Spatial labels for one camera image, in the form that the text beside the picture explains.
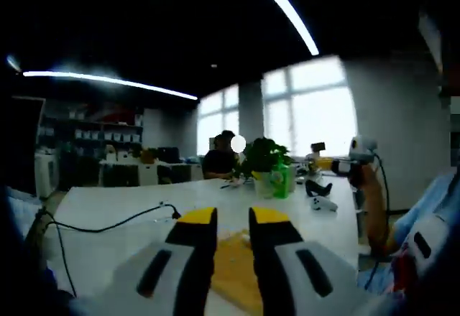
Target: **white device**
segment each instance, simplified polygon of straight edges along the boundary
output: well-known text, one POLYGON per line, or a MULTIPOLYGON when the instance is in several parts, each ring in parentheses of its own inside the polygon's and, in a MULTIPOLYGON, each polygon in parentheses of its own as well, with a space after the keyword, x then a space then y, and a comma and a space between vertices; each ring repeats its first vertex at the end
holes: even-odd
POLYGON ((372 163, 377 142, 365 136, 356 135, 350 143, 349 158, 359 162, 372 163))
POLYGON ((414 258, 418 277, 423 276, 436 261, 448 236, 447 223, 436 214, 415 222, 409 232, 407 246, 403 245, 402 250, 407 249, 414 258))
POLYGON ((313 210, 332 210, 333 212, 338 208, 336 203, 320 195, 310 197, 310 206, 313 210))
POLYGON ((59 164, 56 154, 35 154, 35 187, 37 196, 48 198, 59 184, 59 164))

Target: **yellow cloth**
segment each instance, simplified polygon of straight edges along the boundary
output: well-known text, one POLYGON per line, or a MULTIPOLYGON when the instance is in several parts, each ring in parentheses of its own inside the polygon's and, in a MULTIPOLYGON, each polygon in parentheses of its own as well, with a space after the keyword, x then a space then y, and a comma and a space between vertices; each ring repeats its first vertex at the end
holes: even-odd
POLYGON ((211 288, 224 299, 251 315, 263 315, 254 256, 247 231, 220 240, 214 255, 214 275, 211 288))

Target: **white pot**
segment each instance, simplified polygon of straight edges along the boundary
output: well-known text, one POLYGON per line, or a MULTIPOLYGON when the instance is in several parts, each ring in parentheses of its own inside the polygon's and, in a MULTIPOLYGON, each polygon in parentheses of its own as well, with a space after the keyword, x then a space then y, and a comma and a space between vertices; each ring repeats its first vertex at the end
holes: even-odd
POLYGON ((273 186, 270 183, 270 173, 260 172, 260 178, 254 179, 254 186, 258 198, 270 199, 273 198, 273 186))

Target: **black cable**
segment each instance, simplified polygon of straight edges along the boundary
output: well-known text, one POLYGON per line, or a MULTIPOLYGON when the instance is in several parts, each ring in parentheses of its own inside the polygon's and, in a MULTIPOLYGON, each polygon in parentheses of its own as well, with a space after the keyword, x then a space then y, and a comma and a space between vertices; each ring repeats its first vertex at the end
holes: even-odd
MULTIPOLYGON (((52 221, 55 223, 55 217, 50 212, 48 212, 47 210, 42 209, 39 213, 48 214, 49 217, 52 219, 52 221)), ((72 288, 72 292, 73 292, 73 296, 76 298, 77 297, 77 292, 75 290, 75 286, 73 286, 73 281, 72 281, 72 278, 70 277, 69 267, 67 266, 67 260, 65 259, 65 250, 64 250, 63 237, 60 234, 60 229, 59 229, 58 225, 56 225, 56 229, 58 231, 57 232, 57 237, 59 238, 60 251, 61 251, 61 253, 63 255, 65 273, 67 274, 67 278, 69 279, 70 287, 72 288)))
MULTIPOLYGON (((385 217, 385 235, 384 235, 384 244, 387 242, 387 237, 388 237, 388 233, 389 233, 389 222, 390 222, 390 214, 388 213, 389 210, 390 210, 390 193, 388 192, 388 183, 387 183, 387 175, 385 174, 385 169, 383 168, 383 164, 382 164, 382 159, 380 159, 380 156, 377 154, 377 153, 374 153, 374 156, 376 156, 376 158, 378 159, 379 161, 379 166, 380 166, 380 169, 382 170, 382 176, 383 176, 383 182, 385 184, 385 193, 387 194, 387 209, 386 209, 386 217, 385 217)), ((364 289, 368 289, 372 280, 374 279, 374 275, 375 275, 375 272, 377 271, 377 268, 379 267, 379 264, 380 264, 380 261, 379 259, 377 258, 376 261, 375 261, 375 265, 374 267, 372 268, 372 271, 371 271, 371 274, 369 276, 369 280, 367 280, 367 283, 364 285, 364 289)))
POLYGON ((179 219, 180 218, 180 213, 178 212, 178 209, 174 206, 174 205, 171 205, 169 203, 165 203, 165 204, 161 204, 157 207, 153 207, 153 208, 149 208, 148 210, 144 210, 142 212, 139 212, 123 221, 120 221, 119 223, 117 224, 114 224, 112 226, 108 226, 106 228, 100 228, 98 230, 91 230, 91 229, 87 229, 87 228, 77 228, 76 226, 70 226, 70 225, 67 225, 67 224, 64 224, 64 223, 60 223, 58 221, 55 220, 54 216, 48 212, 47 210, 45 210, 44 208, 41 209, 38 214, 37 214, 37 217, 41 218, 44 214, 48 214, 52 221, 50 221, 46 227, 45 227, 45 231, 48 229, 48 226, 50 224, 55 224, 56 225, 56 229, 57 229, 57 236, 59 237, 59 244, 60 244, 60 250, 61 250, 61 253, 63 255, 63 261, 64 261, 64 268, 65 268, 65 273, 67 274, 67 278, 69 279, 69 282, 70 282, 70 287, 72 287, 72 292, 73 292, 73 295, 75 297, 77 297, 77 292, 75 290, 75 286, 73 285, 73 281, 72 281, 72 278, 70 276, 70 272, 69 272, 69 268, 68 268, 68 265, 67 265, 67 259, 65 258, 65 250, 64 250, 64 243, 63 243, 63 237, 61 236, 60 234, 60 229, 59 229, 59 226, 62 226, 62 227, 65 227, 65 228, 71 228, 73 230, 76 230, 76 231, 80 231, 80 232, 86 232, 86 233, 100 233, 100 232, 103 232, 103 231, 107 231, 107 230, 110 230, 112 228, 115 228, 117 226, 120 226, 122 224, 125 224, 127 223, 128 221, 136 218, 136 217, 139 217, 140 215, 143 215, 145 213, 148 213, 148 212, 152 212, 153 210, 157 210, 159 208, 163 208, 163 207, 171 207, 173 208, 174 212, 172 213, 173 215, 171 216, 172 219, 179 219))
POLYGON ((80 231, 80 232, 101 233, 101 232, 104 232, 104 231, 107 231, 107 230, 111 230, 112 228, 116 228, 117 226, 123 225, 123 224, 129 222, 130 220, 133 220, 134 218, 139 217, 140 215, 143 215, 143 214, 148 213, 148 212, 152 212, 153 210, 157 210, 157 209, 163 208, 163 207, 171 207, 171 208, 173 208, 174 212, 173 212, 173 215, 171 216, 172 219, 179 219, 180 218, 180 213, 178 212, 178 209, 174 205, 171 205, 170 203, 165 203, 163 205, 159 205, 157 207, 149 208, 148 210, 143 210, 142 212, 136 213, 133 216, 131 216, 131 217, 129 217, 129 218, 123 220, 123 221, 120 221, 119 223, 116 223, 116 224, 114 224, 112 226, 108 226, 106 228, 99 228, 97 230, 92 230, 92 229, 89 229, 89 228, 77 228, 76 226, 71 226, 71 225, 67 225, 67 224, 64 224, 64 223, 59 223, 58 221, 55 221, 54 219, 53 219, 53 221, 51 221, 51 222, 49 222, 47 224, 47 227, 50 224, 55 224, 55 225, 62 226, 64 228, 71 228, 72 230, 80 231))

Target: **dark ceiling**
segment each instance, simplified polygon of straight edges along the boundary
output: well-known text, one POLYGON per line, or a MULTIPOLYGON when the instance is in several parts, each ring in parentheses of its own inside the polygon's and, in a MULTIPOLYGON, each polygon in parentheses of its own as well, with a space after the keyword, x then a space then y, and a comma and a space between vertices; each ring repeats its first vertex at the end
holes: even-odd
MULTIPOLYGON (((320 55, 347 57, 424 50, 418 10, 429 1, 290 0, 320 55)), ((273 0, 9 3, 7 52, 23 70, 104 74, 201 97, 312 58, 273 0)), ((151 91, 130 93, 152 97, 151 91)))

